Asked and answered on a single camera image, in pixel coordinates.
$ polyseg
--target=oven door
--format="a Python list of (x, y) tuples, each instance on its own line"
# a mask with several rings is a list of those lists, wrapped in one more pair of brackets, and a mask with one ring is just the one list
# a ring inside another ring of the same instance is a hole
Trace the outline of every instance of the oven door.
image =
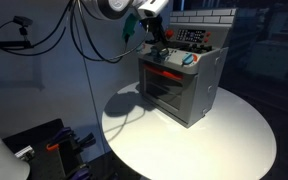
[(144, 91), (164, 108), (180, 110), (183, 93), (183, 75), (180, 72), (144, 64)]

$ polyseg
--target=white robot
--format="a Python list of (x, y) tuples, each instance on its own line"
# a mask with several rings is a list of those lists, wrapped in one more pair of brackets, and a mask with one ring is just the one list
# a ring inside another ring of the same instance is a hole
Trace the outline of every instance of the white robot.
[[(167, 5), (168, 0), (84, 0), (94, 18), (116, 20), (129, 8), (135, 8), (139, 19), (154, 18)], [(15, 157), (0, 138), (0, 180), (24, 180), (30, 172), (29, 165)]]

